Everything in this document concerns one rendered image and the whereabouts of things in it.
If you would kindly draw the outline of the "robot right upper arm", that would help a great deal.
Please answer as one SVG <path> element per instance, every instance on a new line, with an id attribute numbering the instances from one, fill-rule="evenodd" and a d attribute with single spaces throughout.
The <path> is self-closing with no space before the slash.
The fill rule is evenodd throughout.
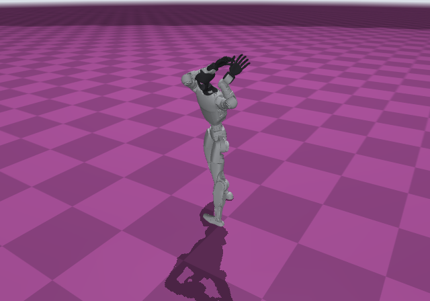
<path id="1" fill-rule="evenodd" d="M 194 81 L 190 74 L 183 75 L 181 78 L 181 82 L 186 86 L 189 87 L 194 93 L 196 92 L 198 86 L 198 82 Z"/>

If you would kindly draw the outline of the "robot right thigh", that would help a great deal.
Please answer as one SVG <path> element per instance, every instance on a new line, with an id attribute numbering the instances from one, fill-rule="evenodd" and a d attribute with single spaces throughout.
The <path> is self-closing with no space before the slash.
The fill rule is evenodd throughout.
<path id="1" fill-rule="evenodd" d="M 211 156 L 211 152 L 212 152 L 213 143 L 214 143 L 214 141 L 212 140 L 212 137 L 210 136 L 210 129 L 208 128 L 206 130 L 205 137 L 204 137 L 204 154 L 205 154 L 206 160 L 208 162 L 209 168 L 210 168 L 210 156 Z"/>

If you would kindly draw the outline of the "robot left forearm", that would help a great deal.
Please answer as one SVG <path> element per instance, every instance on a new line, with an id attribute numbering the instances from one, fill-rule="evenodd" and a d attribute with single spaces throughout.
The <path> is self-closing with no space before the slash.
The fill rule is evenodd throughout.
<path id="1" fill-rule="evenodd" d="M 223 96 L 225 99 L 230 99 L 231 97 L 234 97 L 236 99 L 234 92 L 231 90 L 230 86 L 228 85 L 232 80 L 233 80 L 233 77 L 227 74 L 227 76 L 224 79 L 221 79 L 218 82 L 218 87 L 221 89 L 221 92 L 223 93 Z"/>

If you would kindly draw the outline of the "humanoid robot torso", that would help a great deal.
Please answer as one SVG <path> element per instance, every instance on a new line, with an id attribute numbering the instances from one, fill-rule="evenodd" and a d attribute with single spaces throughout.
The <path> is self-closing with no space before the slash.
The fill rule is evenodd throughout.
<path id="1" fill-rule="evenodd" d="M 221 90 L 217 88 L 218 92 L 209 91 L 208 93 L 213 93 L 211 95 L 204 95 L 202 90 L 198 87 L 196 90 L 196 97 L 200 109 L 205 117 L 205 119 L 211 124 L 210 136 L 213 141 L 218 140 L 218 136 L 223 136 L 226 140 L 226 130 L 222 125 L 222 121 L 226 119 L 227 110 L 223 111 L 218 108 L 215 104 L 218 97 L 224 97 Z"/>

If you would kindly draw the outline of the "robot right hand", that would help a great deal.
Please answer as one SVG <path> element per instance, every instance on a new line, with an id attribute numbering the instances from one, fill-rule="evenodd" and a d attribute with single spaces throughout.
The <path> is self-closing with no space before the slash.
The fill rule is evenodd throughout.
<path id="1" fill-rule="evenodd" d="M 224 57 L 218 59 L 215 63 L 213 62 L 211 65 L 209 65 L 207 67 L 207 71 L 211 71 L 212 69 L 218 71 L 219 67 L 223 67 L 224 65 L 230 65 L 230 63 L 228 63 L 228 62 L 231 62 L 231 60 L 232 60 L 231 57 L 224 56 Z M 234 62 L 235 62 L 235 60 L 234 60 Z"/>

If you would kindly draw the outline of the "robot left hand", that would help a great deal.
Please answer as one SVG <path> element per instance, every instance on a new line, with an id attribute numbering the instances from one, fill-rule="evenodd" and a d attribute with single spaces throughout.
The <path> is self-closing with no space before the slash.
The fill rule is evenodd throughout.
<path id="1" fill-rule="evenodd" d="M 251 64 L 250 62 L 248 62 L 244 67 L 242 67 L 249 59 L 246 59 L 241 65 L 240 65 L 240 63 L 247 57 L 247 56 L 244 56 L 240 61 L 239 61 L 239 59 L 240 59 L 240 57 L 242 56 L 243 54 L 241 54 L 237 59 L 236 59 L 236 61 L 234 62 L 234 59 L 235 59 L 235 56 L 233 56 L 232 57 L 232 60 L 231 60 L 231 63 L 230 63 L 230 67 L 229 67 L 229 70 L 230 70 L 230 72 L 228 71 L 226 74 L 225 74 L 225 76 L 223 76 L 223 79 L 227 76 L 227 74 L 229 74 L 231 77 L 233 77 L 233 80 L 235 79 L 235 75 L 238 75 L 239 73 L 241 73 L 242 72 L 242 70 L 246 67 L 246 66 L 248 66 L 249 64 Z M 239 62 L 238 62 L 239 61 Z M 233 63 L 234 62 L 234 63 Z M 238 62 L 238 63 L 237 63 Z M 242 68 L 241 68 L 242 67 Z M 232 81 L 233 81 L 232 80 Z M 232 81 L 230 82 L 230 83 L 232 83 Z"/>

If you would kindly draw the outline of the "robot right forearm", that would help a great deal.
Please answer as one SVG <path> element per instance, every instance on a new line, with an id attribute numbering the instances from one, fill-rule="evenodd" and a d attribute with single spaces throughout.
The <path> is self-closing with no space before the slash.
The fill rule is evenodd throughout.
<path id="1" fill-rule="evenodd" d="M 209 64 L 210 65 L 210 64 Z M 208 65 L 208 66 L 209 66 Z M 207 66 L 207 67 L 208 67 Z M 215 72 L 216 72 L 216 70 L 214 70 L 214 69 L 212 69 L 211 71 L 207 71 L 207 67 L 206 68 L 202 68 L 202 69 L 199 69 L 199 70 L 197 70 L 197 71 L 191 71 L 191 72 L 188 72 L 188 73 L 186 73 L 186 74 L 190 74 L 191 75 L 191 77 L 192 77 L 192 79 L 194 80 L 194 81 L 197 81 L 197 80 L 195 80 L 195 77 L 196 77 L 196 75 L 198 74 L 198 73 L 200 73 L 200 70 L 202 70 L 204 73 L 210 73 L 210 74 L 214 74 Z M 185 74 L 185 75 L 186 75 Z"/>

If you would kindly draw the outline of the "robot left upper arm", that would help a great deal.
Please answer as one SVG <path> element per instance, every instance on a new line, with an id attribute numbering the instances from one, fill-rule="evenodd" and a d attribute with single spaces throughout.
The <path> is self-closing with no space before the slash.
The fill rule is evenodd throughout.
<path id="1" fill-rule="evenodd" d="M 226 111 L 227 109 L 234 109 L 238 103 L 234 97 L 231 97 L 230 99 L 218 97 L 216 99 L 215 104 L 218 106 L 219 109 Z"/>

